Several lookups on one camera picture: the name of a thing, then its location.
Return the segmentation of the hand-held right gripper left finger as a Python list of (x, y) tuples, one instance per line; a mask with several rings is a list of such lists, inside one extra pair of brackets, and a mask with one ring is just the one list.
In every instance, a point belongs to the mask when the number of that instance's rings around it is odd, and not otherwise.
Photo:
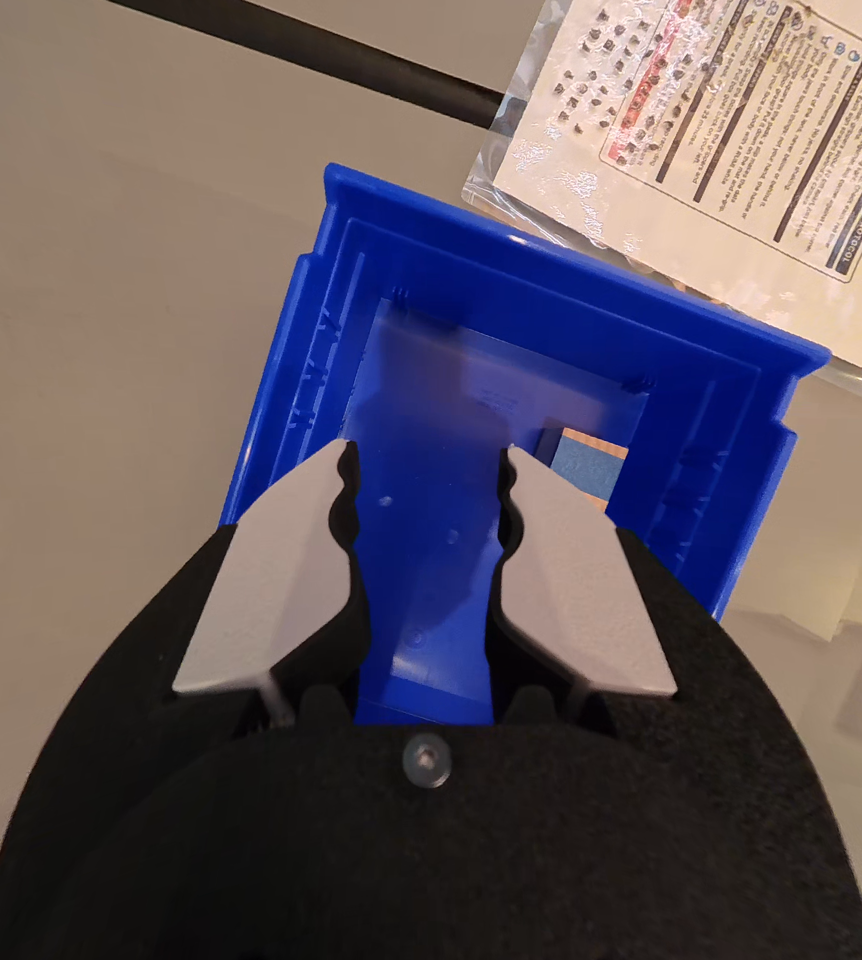
[(355, 719), (371, 616), (356, 553), (361, 462), (337, 438), (269, 486), (234, 526), (173, 679), (179, 697), (250, 691), (273, 724), (308, 694)]

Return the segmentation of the printed sheet in clear sleeve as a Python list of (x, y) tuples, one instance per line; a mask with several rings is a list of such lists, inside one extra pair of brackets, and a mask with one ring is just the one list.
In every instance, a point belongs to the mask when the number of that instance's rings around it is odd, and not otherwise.
[(544, 2), (461, 197), (862, 397), (862, 2)]

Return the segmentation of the blue plastic bin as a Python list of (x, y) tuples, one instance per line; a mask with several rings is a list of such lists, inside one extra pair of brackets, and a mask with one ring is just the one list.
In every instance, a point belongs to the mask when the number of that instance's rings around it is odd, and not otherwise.
[(331, 164), (221, 513), (328, 442), (357, 443), (372, 625), (360, 724), (487, 724), (499, 457), (574, 428), (629, 450), (608, 515), (714, 618), (830, 350)]

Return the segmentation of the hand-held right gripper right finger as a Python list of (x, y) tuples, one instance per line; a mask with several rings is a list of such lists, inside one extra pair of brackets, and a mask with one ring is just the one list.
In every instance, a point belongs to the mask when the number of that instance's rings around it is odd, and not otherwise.
[(495, 564), (485, 612), (493, 719), (535, 689), (571, 721), (595, 701), (664, 704), (677, 695), (614, 523), (520, 447), (499, 456)]

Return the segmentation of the white paper sheet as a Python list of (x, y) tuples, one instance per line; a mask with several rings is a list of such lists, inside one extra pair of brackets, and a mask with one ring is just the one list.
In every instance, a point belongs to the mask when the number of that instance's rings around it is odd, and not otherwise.
[(838, 632), (860, 568), (845, 554), (755, 554), (730, 596), (729, 614), (782, 618), (815, 639)]

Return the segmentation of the black metal bar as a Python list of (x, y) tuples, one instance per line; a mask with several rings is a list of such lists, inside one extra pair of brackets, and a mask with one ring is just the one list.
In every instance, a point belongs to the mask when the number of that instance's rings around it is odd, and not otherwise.
[(115, 6), (487, 130), (504, 95), (245, 1), (115, 1)]

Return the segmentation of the wooden cube with blue face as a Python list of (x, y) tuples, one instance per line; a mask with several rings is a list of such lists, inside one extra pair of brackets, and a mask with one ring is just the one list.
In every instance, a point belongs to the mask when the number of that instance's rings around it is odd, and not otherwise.
[(568, 427), (541, 431), (533, 456), (605, 512), (629, 450)]

